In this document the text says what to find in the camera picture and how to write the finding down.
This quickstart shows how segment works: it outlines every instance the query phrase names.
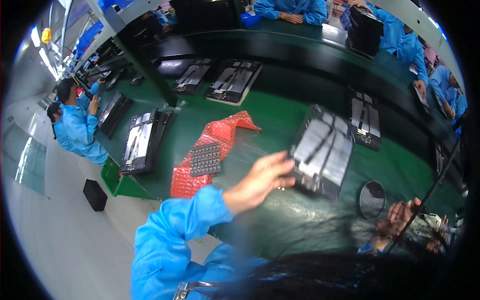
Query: blue uniform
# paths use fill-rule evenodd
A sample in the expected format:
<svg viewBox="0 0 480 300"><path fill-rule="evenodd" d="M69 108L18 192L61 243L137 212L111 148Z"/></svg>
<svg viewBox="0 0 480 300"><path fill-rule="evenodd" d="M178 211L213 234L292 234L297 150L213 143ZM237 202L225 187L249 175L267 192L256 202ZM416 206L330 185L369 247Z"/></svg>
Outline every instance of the blue uniform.
<svg viewBox="0 0 480 300"><path fill-rule="evenodd" d="M254 9L257 15L272 20L281 12L301 14L305 23L316 26L327 19L325 0L258 0Z"/></svg>
<svg viewBox="0 0 480 300"><path fill-rule="evenodd" d="M160 25L165 25L165 24L168 24L168 18L162 13L162 12L154 12L153 13L156 17L156 19L158 20L158 22L160 23Z"/></svg>
<svg viewBox="0 0 480 300"><path fill-rule="evenodd" d="M55 131L55 135L57 136L57 141L59 142L60 146L63 149L73 152L78 156L84 156L80 150L75 148L67 135L67 131L65 130L65 125L63 121L56 121L53 123L53 130Z"/></svg>
<svg viewBox="0 0 480 300"><path fill-rule="evenodd" d="M380 37L380 47L392 54L396 51L397 57L407 67L414 62L417 65L418 79L422 79L425 85L427 85L427 69L425 67L423 47L419 38L413 32L407 34L403 28L403 22L392 14L376 9L371 5L369 7L373 14L384 23L384 36Z"/></svg>
<svg viewBox="0 0 480 300"><path fill-rule="evenodd" d="M211 226L230 222L233 214L223 202L222 190L211 185L201 188L192 199L169 199L135 234L131 297L172 300L182 281L225 282L243 277L266 261L239 259L226 244L216 247L200 265L190 261L186 241L207 234ZM197 292L188 300L200 299Z"/></svg>
<svg viewBox="0 0 480 300"><path fill-rule="evenodd" d="M94 83L89 90L93 95L97 93L98 83ZM63 105L62 118L68 137L73 146L91 161L103 165L107 159L107 152L93 137L98 126L96 116L87 114L90 99L84 95L77 98L77 105Z"/></svg>
<svg viewBox="0 0 480 300"><path fill-rule="evenodd" d="M463 113L465 112L465 110L467 110L467 107L468 107L467 99L465 98L464 95L459 95L455 102L456 102L455 118L452 120L452 126L455 125L455 123L463 115ZM462 126L458 127L455 130L455 135L457 137L459 137L461 133L462 133Z"/></svg>
<svg viewBox="0 0 480 300"><path fill-rule="evenodd" d="M433 92L440 100L443 102L446 100L450 108L455 112L455 117L457 116L457 89L451 86L450 70L444 66L438 66L433 74L430 77L430 85L432 86Z"/></svg>

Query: wrist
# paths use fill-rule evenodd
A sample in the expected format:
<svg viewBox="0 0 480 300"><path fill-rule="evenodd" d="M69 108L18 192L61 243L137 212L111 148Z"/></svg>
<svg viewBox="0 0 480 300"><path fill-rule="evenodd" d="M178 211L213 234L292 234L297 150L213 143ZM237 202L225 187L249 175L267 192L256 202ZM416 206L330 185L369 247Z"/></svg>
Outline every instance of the wrist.
<svg viewBox="0 0 480 300"><path fill-rule="evenodd" d="M378 251L383 252L389 242L389 240L385 240L385 238L376 236L374 234L368 243L373 249L377 249Z"/></svg>
<svg viewBox="0 0 480 300"><path fill-rule="evenodd" d="M239 207L239 202L237 201L237 193L234 191L234 188L222 192L223 203L228 208L228 210L236 215L242 212L241 207Z"/></svg>

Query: hand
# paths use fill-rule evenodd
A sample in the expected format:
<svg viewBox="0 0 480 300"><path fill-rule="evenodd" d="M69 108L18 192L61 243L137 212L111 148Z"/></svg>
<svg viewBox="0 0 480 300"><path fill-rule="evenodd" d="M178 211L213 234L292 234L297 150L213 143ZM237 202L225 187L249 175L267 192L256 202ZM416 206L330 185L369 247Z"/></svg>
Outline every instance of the hand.
<svg viewBox="0 0 480 300"><path fill-rule="evenodd" d="M455 118L455 112L448 104L447 100L444 100L444 109L447 116L451 117L452 119Z"/></svg>
<svg viewBox="0 0 480 300"><path fill-rule="evenodd" d="M413 201L407 203L401 201L394 203L388 209L387 219L378 222L375 233L370 239L370 246L377 248L379 251L383 249L402 232L410 218L413 216L414 206L421 204L419 198L415 197Z"/></svg>
<svg viewBox="0 0 480 300"><path fill-rule="evenodd" d="M440 230L442 230L443 225L448 226L447 216L444 216L444 218L442 219L442 224L440 225ZM443 241L445 241L445 239L447 237L447 233L444 232L444 233L440 234L440 236L442 237ZM428 251L433 252L433 253L437 253L438 249L440 248L441 245L442 245L442 241L438 240L434 235L429 239L426 249Z"/></svg>
<svg viewBox="0 0 480 300"><path fill-rule="evenodd" d="M367 6L367 4L365 3L365 0L349 0L348 1L348 6L349 7L352 7L354 5L357 5L357 6Z"/></svg>
<svg viewBox="0 0 480 300"><path fill-rule="evenodd" d="M288 12L281 12L278 16L280 20L284 20L293 24L302 24L303 16L301 14L294 14Z"/></svg>
<svg viewBox="0 0 480 300"><path fill-rule="evenodd" d="M238 214L260 205L273 189L290 187L295 178L282 177L293 169L293 160L285 161L287 152L277 152L259 158L247 176L236 186L223 192L228 209Z"/></svg>
<svg viewBox="0 0 480 300"><path fill-rule="evenodd" d="M90 104L88 105L90 110L88 111L89 115L96 115L96 111L98 109L98 99L96 95L93 95L92 101L90 101Z"/></svg>
<svg viewBox="0 0 480 300"><path fill-rule="evenodd" d="M419 90L420 94L422 94L424 97L427 97L427 90L425 87L425 82L422 79L415 80L413 82L417 89Z"/></svg>
<svg viewBox="0 0 480 300"><path fill-rule="evenodd" d="M53 118L55 119L55 122L61 121L61 117L58 114L53 114Z"/></svg>

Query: blue bin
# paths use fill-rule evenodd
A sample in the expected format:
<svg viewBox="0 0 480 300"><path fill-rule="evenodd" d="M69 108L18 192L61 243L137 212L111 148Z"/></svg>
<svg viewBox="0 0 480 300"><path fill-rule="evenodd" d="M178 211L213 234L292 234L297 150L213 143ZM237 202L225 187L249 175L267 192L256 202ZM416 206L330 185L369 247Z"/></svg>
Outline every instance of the blue bin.
<svg viewBox="0 0 480 300"><path fill-rule="evenodd" d="M255 24L258 21L260 21L260 16L258 16L258 15L252 16L248 12L241 14L240 18L241 18L243 24L245 25L245 27L248 27L248 26L250 26L252 24Z"/></svg>

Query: black cap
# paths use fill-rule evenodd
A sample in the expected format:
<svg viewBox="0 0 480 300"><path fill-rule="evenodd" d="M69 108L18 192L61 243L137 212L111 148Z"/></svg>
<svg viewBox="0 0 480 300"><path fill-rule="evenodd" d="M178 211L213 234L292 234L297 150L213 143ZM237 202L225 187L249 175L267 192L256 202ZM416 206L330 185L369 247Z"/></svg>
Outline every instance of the black cap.
<svg viewBox="0 0 480 300"><path fill-rule="evenodd" d="M72 86L75 84L73 78L65 78L57 85L57 96L60 102L65 102L70 96Z"/></svg>

